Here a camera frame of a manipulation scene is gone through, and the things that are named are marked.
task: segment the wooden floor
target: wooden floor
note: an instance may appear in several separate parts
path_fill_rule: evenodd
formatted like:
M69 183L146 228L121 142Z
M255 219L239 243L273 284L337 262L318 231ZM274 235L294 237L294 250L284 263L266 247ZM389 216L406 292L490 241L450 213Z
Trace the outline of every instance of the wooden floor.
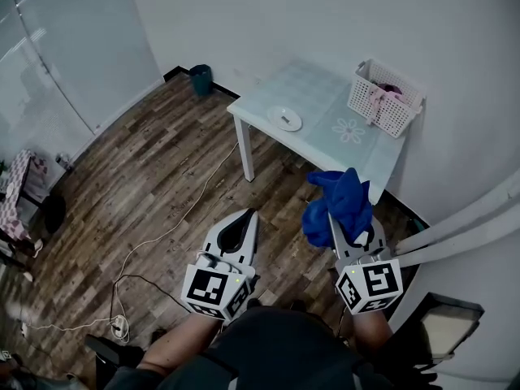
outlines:
M56 187L67 201L67 219L29 262L35 282L7 270L2 303L21 301L35 325L74 327L107 318L112 282L128 252L174 227L235 145L226 112L232 101L219 92L196 97L181 74L112 125ZM319 196L306 183L306 173L315 168L254 129L251 143L255 180L244 179L236 148L185 221L161 241L139 248L126 273L143 275L179 296L186 264L194 261L208 229L225 215L253 207L261 219L254 264L262 278L255 295L277 306L301 298L336 327L343 305L327 274L334 258L310 246L301 231L307 202ZM406 217L399 210L382 202L375 214L391 243L407 236ZM154 329L171 328L186 315L138 279L125 280L120 297L131 323L131 345L147 347ZM2 347L18 353L33 373L58 377L71 371L89 384L94 353L83 345L85 334L111 338L106 322L78 331L31 330L32 346L5 314L0 328Z

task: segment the table leg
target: table leg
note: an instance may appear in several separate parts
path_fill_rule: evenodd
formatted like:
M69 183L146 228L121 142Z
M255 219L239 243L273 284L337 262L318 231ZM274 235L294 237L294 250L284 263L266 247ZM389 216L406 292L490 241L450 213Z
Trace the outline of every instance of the table leg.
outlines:
M254 170L248 124L235 115L233 117L235 119L236 138L240 147L240 156L242 157L242 166L244 167L244 176L246 180L251 182L254 179Z

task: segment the pink cloth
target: pink cloth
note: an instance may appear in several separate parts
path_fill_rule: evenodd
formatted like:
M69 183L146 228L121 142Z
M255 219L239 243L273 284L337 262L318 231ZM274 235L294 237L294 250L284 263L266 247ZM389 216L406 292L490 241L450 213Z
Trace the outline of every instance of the pink cloth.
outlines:
M2 229L13 240L30 240L27 229L20 220L16 203L23 188L26 171L32 180L37 180L45 189L45 177L47 175L46 161L38 158L29 150L19 152L9 167L9 180L7 186L13 185L13 193L0 202L0 229Z

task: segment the flower pattern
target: flower pattern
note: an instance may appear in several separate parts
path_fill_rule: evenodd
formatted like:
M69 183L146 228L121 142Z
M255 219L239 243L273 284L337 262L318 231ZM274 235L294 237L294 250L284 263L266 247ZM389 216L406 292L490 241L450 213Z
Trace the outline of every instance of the flower pattern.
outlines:
M350 119L347 123L344 119L338 119L338 125L332 127L332 131L340 133L340 140L344 143L353 141L357 145L361 143L361 137L365 134L365 130L358 127L355 119Z

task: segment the white cable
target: white cable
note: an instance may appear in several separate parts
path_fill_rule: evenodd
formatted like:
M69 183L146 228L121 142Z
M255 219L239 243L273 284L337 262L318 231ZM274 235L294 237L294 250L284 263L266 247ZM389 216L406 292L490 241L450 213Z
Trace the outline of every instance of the white cable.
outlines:
M224 162L226 162L226 160L229 159L229 157L232 155L233 151L235 150L235 148L237 146L238 146L238 142L233 146L233 148L227 154L227 156L223 159L223 161L220 162L220 164L216 167L216 169L211 173L210 177L204 183L204 187L202 188L202 192L198 196L197 200L193 203L193 205L189 208L189 210L186 211L186 213L182 216L182 218L179 220L179 222L172 229L168 230L167 232L165 232L164 234L162 234L161 236L157 237L154 240L148 240L148 241L144 241L144 242L140 243L138 246L134 247L134 249L130 253L128 253L127 257L124 259L123 265L121 267L121 271L119 272L119 275L117 276L117 279L115 280L115 282L117 282L115 284L115 299L119 303L119 306L121 307L121 311L123 312L122 315L121 314L116 315L112 319L110 319L110 318L95 319L94 321L92 321L91 323L89 323L87 325L81 325L79 327L74 327L74 328L61 328L61 327L57 327L56 325L54 325L52 323L50 325L46 325L44 327L34 327L34 326L32 326L32 325L30 325L28 323L26 325L28 327L32 328L32 329L46 329L46 328L52 328L53 327L53 328L59 329L60 331L64 331L65 332L65 331L75 331L75 330L78 330L78 329L81 329L81 328L85 328L85 327L92 327L97 322L109 321L109 325L111 326L111 331L112 331L112 335L114 336L114 338L117 339L117 340L123 341L125 344L128 343L130 341L130 322L128 321L128 318L127 318L127 316L126 316L126 314L124 312L123 303L119 299L119 294L118 294L119 280L121 279L121 276L123 275L124 268L126 267L128 259L133 254L133 252L136 251L137 249L139 249L139 247L141 247L142 245L151 244L151 243L154 243L156 241L160 241L161 239L163 239L165 236L167 236L168 234L173 232L177 227L180 226L180 223L182 223L184 221L184 219L186 218L186 215L188 215L189 212L195 207L195 205L201 200L202 195L204 195L204 192L206 191L206 188L207 188L211 178L215 175L215 173L217 173L217 171L220 169L220 167L222 167ZM112 323L112 321L116 320L119 317L123 319L123 333L122 333L121 336L117 336L115 334L115 329L114 329L115 325Z

